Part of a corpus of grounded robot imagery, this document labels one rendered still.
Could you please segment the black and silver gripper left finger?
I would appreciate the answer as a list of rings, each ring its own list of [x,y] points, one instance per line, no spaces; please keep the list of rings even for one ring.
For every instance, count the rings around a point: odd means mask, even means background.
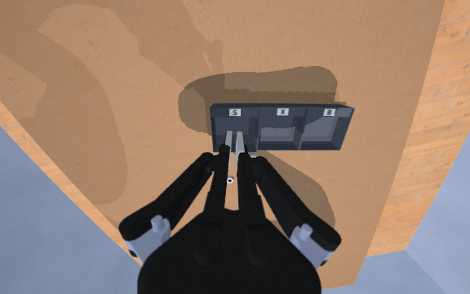
[[[154,201],[124,218],[119,232],[133,257],[142,264],[171,237],[194,199],[214,172],[210,192],[194,240],[194,256],[200,265],[211,265],[219,257],[224,205],[230,166],[232,132],[227,131],[226,141],[219,154],[201,154]]]

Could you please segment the dark grey rack of bins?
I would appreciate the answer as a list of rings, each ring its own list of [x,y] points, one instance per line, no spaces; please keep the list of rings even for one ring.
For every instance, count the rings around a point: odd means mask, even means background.
[[[232,132],[236,153],[242,131],[248,153],[341,150],[355,108],[339,104],[214,103],[210,107],[213,153]]]

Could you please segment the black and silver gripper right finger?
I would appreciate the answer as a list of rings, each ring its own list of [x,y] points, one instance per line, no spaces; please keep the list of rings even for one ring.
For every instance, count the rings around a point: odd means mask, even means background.
[[[251,264],[266,268],[275,252],[257,184],[289,240],[316,270],[323,266],[341,244],[339,233],[306,207],[265,157],[250,157],[242,131],[237,132],[236,170],[238,209],[244,210],[246,250]]]

